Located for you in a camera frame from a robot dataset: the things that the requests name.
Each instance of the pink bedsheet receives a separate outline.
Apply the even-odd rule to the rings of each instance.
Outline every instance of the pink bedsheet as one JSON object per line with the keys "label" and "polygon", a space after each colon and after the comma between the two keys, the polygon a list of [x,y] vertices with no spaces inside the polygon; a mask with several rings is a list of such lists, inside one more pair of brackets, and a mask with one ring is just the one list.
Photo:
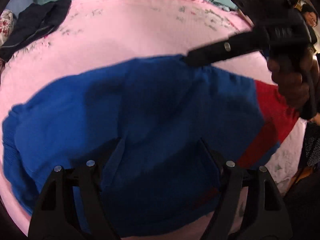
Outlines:
{"label": "pink bedsheet", "polygon": [[[66,20],[55,33],[16,52],[6,64],[0,86],[0,120],[12,105],[25,102],[62,76],[133,57],[186,53],[243,30],[249,30],[249,26],[236,13],[224,12],[203,0],[73,0]],[[258,52],[215,66],[272,83],[266,61]],[[304,129],[305,123],[299,120],[267,165],[282,193],[297,170]],[[0,154],[2,162],[2,144]],[[12,195],[2,165],[0,194],[9,215],[27,234],[30,216]],[[239,210],[244,208],[245,195],[244,190]],[[128,239],[196,240],[211,216],[208,214],[166,235]],[[240,223],[238,214],[234,229]]]}

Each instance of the silver bolt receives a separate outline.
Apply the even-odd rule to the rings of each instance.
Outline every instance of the silver bolt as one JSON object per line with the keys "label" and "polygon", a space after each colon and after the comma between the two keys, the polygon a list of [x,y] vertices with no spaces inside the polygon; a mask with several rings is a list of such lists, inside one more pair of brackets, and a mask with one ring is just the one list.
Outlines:
{"label": "silver bolt", "polygon": [[88,167],[93,167],[96,163],[93,160],[87,161],[87,166]]}
{"label": "silver bolt", "polygon": [[228,42],[226,42],[225,44],[224,44],[224,48],[225,48],[225,50],[226,51],[231,51],[231,46],[230,46],[230,44],[228,43]]}
{"label": "silver bolt", "polygon": [[233,168],[234,166],[236,166],[236,164],[233,161],[227,161],[226,165],[230,168]]}
{"label": "silver bolt", "polygon": [[60,165],[55,166],[55,168],[53,169],[55,172],[59,172],[62,170],[62,167]]}
{"label": "silver bolt", "polygon": [[260,167],[259,167],[259,171],[261,171],[261,172],[267,172],[268,169],[267,169],[265,166],[260,166]]}

